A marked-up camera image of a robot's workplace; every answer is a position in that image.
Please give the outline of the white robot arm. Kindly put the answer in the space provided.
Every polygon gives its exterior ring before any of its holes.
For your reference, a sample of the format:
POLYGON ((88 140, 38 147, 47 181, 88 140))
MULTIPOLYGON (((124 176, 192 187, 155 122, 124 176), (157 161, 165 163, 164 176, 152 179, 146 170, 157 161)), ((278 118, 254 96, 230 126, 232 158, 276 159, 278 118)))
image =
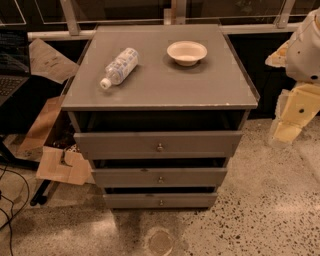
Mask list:
POLYGON ((278 97, 270 129, 272 142, 291 144, 320 111, 320 7, 307 15, 265 64, 284 67, 286 75, 296 81, 278 97))

